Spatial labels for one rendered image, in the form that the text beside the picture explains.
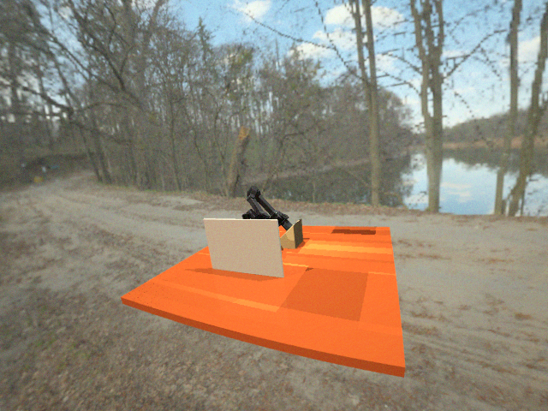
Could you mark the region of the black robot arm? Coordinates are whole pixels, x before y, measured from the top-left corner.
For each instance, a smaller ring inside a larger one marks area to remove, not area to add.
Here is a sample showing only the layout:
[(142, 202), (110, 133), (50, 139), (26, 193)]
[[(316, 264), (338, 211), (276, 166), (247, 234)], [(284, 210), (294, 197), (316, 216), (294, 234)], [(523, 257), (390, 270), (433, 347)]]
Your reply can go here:
[[(259, 203), (258, 203), (258, 202)], [(247, 191), (247, 202), (253, 208), (247, 211), (246, 213), (251, 212), (254, 219), (278, 219), (278, 227), (281, 225), (288, 231), (292, 224), (288, 220), (289, 216), (281, 213), (280, 211), (275, 210), (260, 194), (259, 189), (256, 186), (251, 186)], [(267, 212), (263, 211), (262, 206)], [(285, 219), (285, 220), (284, 220)], [(283, 221), (284, 220), (284, 221)], [(287, 232), (286, 231), (286, 232)]]

